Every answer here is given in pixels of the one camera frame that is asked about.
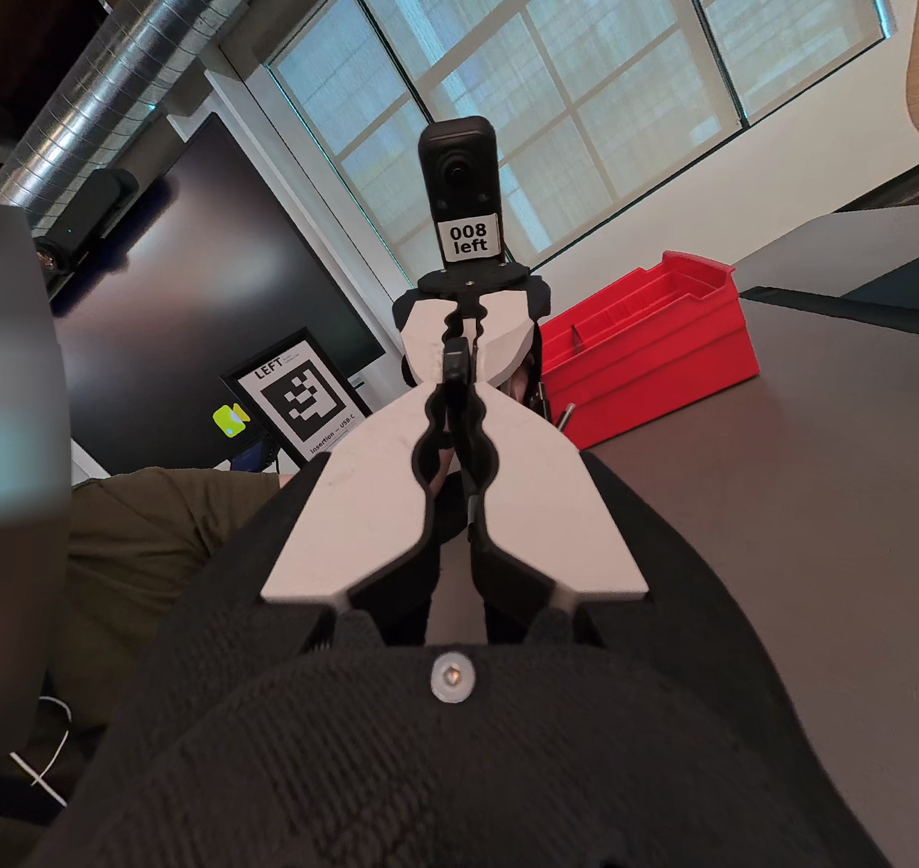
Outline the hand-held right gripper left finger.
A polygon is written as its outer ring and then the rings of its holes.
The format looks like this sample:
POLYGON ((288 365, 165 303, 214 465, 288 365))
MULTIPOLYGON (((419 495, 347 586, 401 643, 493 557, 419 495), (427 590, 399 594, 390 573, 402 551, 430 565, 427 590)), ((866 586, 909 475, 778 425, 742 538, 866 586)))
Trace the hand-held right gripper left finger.
POLYGON ((439 577, 435 504, 420 462, 440 424, 420 383, 329 456, 261 590, 274 604, 367 612, 386 639, 422 642, 439 577))

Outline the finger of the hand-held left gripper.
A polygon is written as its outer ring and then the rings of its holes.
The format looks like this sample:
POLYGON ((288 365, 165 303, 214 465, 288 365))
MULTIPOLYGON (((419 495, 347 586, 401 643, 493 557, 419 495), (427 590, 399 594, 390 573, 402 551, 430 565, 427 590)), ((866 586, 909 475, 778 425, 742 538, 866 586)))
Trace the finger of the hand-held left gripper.
POLYGON ((414 299, 401 327, 403 356, 415 384, 442 383, 445 339, 453 337, 449 318, 459 309, 455 300, 414 299))
POLYGON ((500 386, 530 352, 536 322, 526 291, 500 291, 479 298, 473 368, 477 383, 500 386))

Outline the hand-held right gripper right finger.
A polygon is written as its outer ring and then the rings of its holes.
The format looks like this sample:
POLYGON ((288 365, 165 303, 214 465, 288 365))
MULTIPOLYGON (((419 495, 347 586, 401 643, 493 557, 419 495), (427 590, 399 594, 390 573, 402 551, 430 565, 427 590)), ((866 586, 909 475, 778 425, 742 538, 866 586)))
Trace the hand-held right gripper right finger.
POLYGON ((521 642, 546 609, 644 600, 649 586, 580 451, 475 383, 463 414, 473 585, 488 642, 521 642))

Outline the dark grey usb hub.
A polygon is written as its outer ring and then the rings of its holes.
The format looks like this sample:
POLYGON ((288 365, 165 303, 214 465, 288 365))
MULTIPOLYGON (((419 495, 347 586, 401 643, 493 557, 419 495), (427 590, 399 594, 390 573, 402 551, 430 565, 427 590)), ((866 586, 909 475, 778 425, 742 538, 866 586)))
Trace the dark grey usb hub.
POLYGON ((472 360, 465 337, 449 338, 444 344, 442 386, 449 411, 462 410, 472 380, 472 360))

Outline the red plastic bin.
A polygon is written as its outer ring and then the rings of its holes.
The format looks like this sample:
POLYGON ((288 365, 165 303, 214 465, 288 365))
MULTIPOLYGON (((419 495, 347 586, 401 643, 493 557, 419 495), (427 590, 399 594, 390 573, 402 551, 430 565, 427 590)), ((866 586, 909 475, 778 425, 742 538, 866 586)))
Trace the red plastic bin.
POLYGON ((553 409, 575 405, 564 433, 578 449, 760 374, 733 273, 667 251, 541 325, 542 381, 553 409))

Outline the person's left hand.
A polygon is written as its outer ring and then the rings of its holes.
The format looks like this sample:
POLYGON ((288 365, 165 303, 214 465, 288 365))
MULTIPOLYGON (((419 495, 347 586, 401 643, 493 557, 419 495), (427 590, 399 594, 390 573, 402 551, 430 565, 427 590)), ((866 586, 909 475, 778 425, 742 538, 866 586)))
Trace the person's left hand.
POLYGON ((538 362, 532 354, 529 354, 499 389, 524 407, 532 407, 533 400, 538 393, 539 382, 538 362))

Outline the black framed marker sign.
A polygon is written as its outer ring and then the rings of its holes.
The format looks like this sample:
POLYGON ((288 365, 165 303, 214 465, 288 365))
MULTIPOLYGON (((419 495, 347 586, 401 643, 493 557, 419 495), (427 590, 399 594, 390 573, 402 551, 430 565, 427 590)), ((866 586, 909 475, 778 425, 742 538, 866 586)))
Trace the black framed marker sign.
POLYGON ((372 415, 305 328, 221 379, 298 468, 331 451, 372 415))

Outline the large paned window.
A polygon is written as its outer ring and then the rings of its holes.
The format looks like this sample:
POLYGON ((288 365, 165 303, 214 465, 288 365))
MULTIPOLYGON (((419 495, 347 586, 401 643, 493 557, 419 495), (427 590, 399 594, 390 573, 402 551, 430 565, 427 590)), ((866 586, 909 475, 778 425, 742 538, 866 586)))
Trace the large paned window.
POLYGON ((505 240, 534 267, 890 26, 881 0, 324 0, 269 71, 414 282, 441 265, 428 124, 493 125, 505 240))

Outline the large black monitor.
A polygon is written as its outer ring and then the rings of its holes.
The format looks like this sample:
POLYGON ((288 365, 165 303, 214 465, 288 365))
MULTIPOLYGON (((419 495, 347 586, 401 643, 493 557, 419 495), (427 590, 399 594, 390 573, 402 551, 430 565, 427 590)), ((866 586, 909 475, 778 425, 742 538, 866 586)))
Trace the large black monitor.
POLYGON ((72 439, 108 473, 210 468, 261 434, 222 376, 305 328, 345 377, 384 355, 211 115, 52 300, 72 439))

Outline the silver ventilation duct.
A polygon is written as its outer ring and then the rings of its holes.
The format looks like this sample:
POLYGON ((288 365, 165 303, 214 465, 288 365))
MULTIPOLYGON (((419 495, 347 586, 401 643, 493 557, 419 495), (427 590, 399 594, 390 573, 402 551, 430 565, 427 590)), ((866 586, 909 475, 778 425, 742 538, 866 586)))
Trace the silver ventilation duct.
POLYGON ((123 167, 146 190, 209 93, 201 56, 234 32, 282 33, 316 0, 119 0, 2 167, 2 205, 48 227, 91 172, 123 167))

